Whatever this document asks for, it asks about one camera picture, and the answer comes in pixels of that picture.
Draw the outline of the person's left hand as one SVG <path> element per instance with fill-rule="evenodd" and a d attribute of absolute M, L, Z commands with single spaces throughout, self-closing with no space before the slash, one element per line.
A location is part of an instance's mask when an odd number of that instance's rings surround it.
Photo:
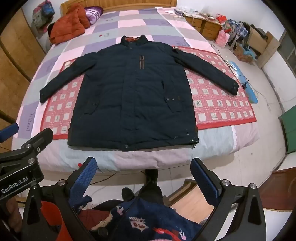
<path fill-rule="evenodd" d="M 5 204 L 1 204 L 1 211 L 4 211 L 4 216 L 8 219 L 9 226 L 15 232 L 20 232 L 22 229 L 22 216 L 16 197 L 12 197 Z"/>

